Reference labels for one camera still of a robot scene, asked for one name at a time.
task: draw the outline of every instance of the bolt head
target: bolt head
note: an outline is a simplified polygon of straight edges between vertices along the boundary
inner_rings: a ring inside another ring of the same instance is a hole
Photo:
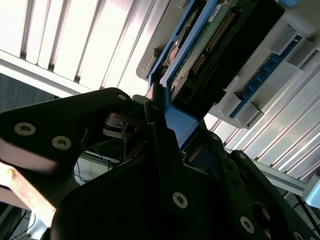
[[[253,234],[255,232],[254,225],[246,216],[240,217],[240,223],[248,233]]]
[[[212,138],[213,138],[214,140],[219,140],[219,138],[217,137],[217,135],[215,135],[214,133],[212,133]]]
[[[300,235],[300,233],[298,232],[293,232],[293,235],[295,237],[296,240],[304,240],[304,238]]]
[[[175,192],[172,195],[173,202],[181,209],[185,209],[188,207],[188,200],[185,195],[183,195],[181,192]]]
[[[120,98],[121,100],[126,100],[127,97],[121,93],[118,93],[118,98]]]
[[[30,136],[36,132],[36,127],[28,122],[20,122],[14,126],[14,131],[21,136]]]
[[[243,160],[246,160],[246,156],[242,152],[239,152],[239,157]]]
[[[71,140],[66,136],[56,136],[52,139],[52,146],[58,150],[68,150],[71,147]]]

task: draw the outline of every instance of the cable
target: cable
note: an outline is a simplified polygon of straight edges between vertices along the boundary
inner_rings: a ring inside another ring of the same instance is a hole
[[[36,223],[36,214],[34,214],[34,220],[33,220],[33,223],[31,224],[31,226],[28,227],[28,228],[27,228],[26,230],[24,230],[23,232],[21,232],[20,234],[18,234],[17,236],[13,236],[13,235],[12,235],[12,237],[13,237],[12,239],[21,240],[21,239],[19,239],[18,237],[19,237],[20,235],[26,233],[29,229],[31,229],[31,228],[35,225],[35,223]]]
[[[115,164],[114,162],[112,162],[112,161],[110,161],[110,160],[108,160],[108,159],[105,159],[95,147],[93,148],[93,150],[100,156],[100,158],[101,158],[103,161],[107,162],[108,164]]]
[[[310,222],[312,223],[312,225],[314,226],[314,229],[316,230],[316,232],[320,235],[320,228],[317,225],[315,219],[312,217],[311,213],[309,212],[309,210],[307,209],[306,205],[304,204],[304,202],[302,201],[301,197],[299,197],[298,195],[295,195],[295,198],[298,200],[298,202],[301,204],[301,207],[303,208],[305,214],[307,215],[307,217],[309,218]]]
[[[76,165],[77,165],[77,167],[78,167],[78,173],[79,173],[79,175],[77,175],[77,174],[74,174],[74,175],[77,176],[77,177],[80,179],[80,181],[82,181],[82,182],[84,182],[84,183],[87,183],[88,180],[87,180],[87,179],[84,179],[84,178],[80,175],[80,167],[79,167],[78,161],[76,162]]]
[[[80,179],[81,182],[84,182],[84,183],[88,182],[88,180],[84,179],[82,176],[79,176],[77,174],[74,174],[74,175],[77,176]]]

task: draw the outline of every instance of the blue connector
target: blue connector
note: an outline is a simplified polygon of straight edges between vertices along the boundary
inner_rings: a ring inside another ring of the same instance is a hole
[[[280,2],[292,8],[299,3],[299,0],[280,0]]]
[[[297,35],[281,55],[271,53],[262,66],[256,71],[253,77],[246,83],[244,88],[238,94],[239,99],[242,101],[230,114],[230,118],[234,118],[250,98],[257,92],[262,84],[270,77],[270,75],[276,70],[276,68],[285,60],[285,58],[291,53],[296,45],[301,41],[302,37]]]

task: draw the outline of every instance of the electronic component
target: electronic component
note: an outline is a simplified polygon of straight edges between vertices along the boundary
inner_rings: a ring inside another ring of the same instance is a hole
[[[226,93],[224,89],[283,12],[272,0],[231,0],[216,5],[169,80],[172,105],[203,118],[212,105],[220,102]]]

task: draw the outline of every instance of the circuit board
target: circuit board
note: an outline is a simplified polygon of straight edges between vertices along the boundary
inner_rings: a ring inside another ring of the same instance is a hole
[[[206,55],[203,51],[209,53],[213,51],[223,36],[224,31],[228,29],[228,26],[236,16],[231,9],[235,7],[237,2],[238,0],[229,0],[216,6],[174,75],[171,86],[176,88],[179,85],[179,81],[185,79],[190,71],[192,71],[194,75],[198,73],[206,60]]]

